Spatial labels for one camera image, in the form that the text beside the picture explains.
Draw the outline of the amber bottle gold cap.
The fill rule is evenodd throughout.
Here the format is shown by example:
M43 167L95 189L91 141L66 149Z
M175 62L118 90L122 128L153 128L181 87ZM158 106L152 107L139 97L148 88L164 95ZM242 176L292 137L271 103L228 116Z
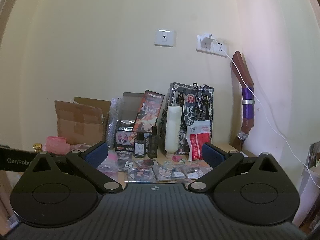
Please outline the amber bottle gold cap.
M36 142L35 144L33 144L33 149L35 152L41 152L42 148L43 148L43 146L41 143Z

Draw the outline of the pink plastic bag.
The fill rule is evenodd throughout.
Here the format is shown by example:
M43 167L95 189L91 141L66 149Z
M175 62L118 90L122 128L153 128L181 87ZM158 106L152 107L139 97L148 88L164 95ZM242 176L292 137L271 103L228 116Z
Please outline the pink plastic bag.
M57 155L65 155L73 150L85 151L90 147L91 145L86 144L68 144L67 139L63 137L47 137L43 150Z

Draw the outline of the pink wrapped plastic packet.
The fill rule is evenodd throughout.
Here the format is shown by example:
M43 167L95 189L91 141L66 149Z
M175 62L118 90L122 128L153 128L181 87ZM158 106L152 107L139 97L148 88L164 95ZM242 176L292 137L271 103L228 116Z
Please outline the pink wrapped plastic packet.
M97 168L100 172L118 172L118 155L113 150L108 151L107 158Z

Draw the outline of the red white snack pouch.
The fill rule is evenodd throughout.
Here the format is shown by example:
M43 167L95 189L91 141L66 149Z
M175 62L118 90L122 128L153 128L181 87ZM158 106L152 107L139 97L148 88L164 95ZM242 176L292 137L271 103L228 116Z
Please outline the red white snack pouch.
M189 161L202 159L202 146L206 142L210 142L210 121L194 121L194 123L187 127L187 142L189 146Z

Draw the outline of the brown cardboard box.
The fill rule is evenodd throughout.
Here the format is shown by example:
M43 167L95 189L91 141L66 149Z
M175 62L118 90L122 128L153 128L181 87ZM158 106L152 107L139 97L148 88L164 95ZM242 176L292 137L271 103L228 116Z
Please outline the brown cardboard box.
M70 145L95 145L106 140L111 102L74 97L73 102L55 101L57 136Z

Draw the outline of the anime badge box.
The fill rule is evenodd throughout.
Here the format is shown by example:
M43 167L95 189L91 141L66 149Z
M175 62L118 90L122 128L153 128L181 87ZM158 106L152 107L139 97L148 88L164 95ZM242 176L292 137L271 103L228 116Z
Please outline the anime badge box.
M119 120L114 136L114 149L116 151L134 151L134 143L137 133L133 131L133 120Z

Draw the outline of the white cylindrical bottle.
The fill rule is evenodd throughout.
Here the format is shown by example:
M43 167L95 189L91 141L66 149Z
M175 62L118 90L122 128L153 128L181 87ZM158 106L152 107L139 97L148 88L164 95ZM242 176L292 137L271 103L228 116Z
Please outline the white cylindrical bottle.
M174 154L178 150L181 116L181 106L168 106L164 143L167 155Z

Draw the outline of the dark ink bottle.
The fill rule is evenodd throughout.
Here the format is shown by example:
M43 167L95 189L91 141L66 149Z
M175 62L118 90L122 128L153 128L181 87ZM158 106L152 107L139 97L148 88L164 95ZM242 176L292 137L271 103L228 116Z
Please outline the dark ink bottle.
M133 155L135 158L145 157L145 138L142 132L138 132L135 138Z

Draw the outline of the bubble wrap roll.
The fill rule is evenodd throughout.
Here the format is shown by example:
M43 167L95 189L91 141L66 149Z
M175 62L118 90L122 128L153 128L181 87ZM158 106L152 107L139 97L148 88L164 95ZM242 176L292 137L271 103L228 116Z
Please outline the bubble wrap roll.
M108 122L106 126L106 143L109 149L112 149L114 147L114 137L122 106L122 96L111 99Z

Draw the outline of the black slim bottle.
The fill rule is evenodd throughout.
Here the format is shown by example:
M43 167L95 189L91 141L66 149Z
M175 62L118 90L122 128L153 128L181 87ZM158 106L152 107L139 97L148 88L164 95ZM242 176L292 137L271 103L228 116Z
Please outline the black slim bottle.
M158 152L157 126L152 126L151 135L149 136L148 157L150 159L157 158L157 152Z

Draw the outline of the brown purple prop sword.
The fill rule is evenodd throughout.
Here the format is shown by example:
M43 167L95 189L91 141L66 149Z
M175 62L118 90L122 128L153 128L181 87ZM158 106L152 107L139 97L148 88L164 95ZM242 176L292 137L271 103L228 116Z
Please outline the brown purple prop sword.
M233 54L231 67L241 85L242 92L242 126L238 130L232 146L242 151L243 144L254 127L254 83L239 51Z

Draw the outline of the red anime poster card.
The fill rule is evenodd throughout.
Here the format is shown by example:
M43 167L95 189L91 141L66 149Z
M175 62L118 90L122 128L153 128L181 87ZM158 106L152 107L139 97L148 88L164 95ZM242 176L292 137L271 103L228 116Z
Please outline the red anime poster card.
M135 119L133 132L151 133L162 107L164 95L146 90Z

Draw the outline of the white charger plug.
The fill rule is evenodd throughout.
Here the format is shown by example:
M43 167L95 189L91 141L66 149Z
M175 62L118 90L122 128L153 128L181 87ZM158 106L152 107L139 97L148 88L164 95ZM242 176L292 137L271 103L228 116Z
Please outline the white charger plug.
M215 37L210 33L204 33L203 37L201 38L202 43L213 43Z

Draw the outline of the white wall power socket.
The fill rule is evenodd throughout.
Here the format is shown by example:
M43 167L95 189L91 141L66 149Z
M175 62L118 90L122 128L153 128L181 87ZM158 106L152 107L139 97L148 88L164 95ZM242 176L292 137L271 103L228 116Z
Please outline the white wall power socket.
M197 35L196 51L210 55L217 55L227 57L227 45L221 40L214 40L213 43L202 43L201 38L203 35Z

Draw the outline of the white wall switch plate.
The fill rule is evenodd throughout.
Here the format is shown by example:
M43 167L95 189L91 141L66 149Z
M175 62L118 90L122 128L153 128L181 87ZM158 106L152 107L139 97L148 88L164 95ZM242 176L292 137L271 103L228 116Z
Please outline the white wall switch plate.
M155 46L174 47L176 43L176 32L172 30L157 29Z

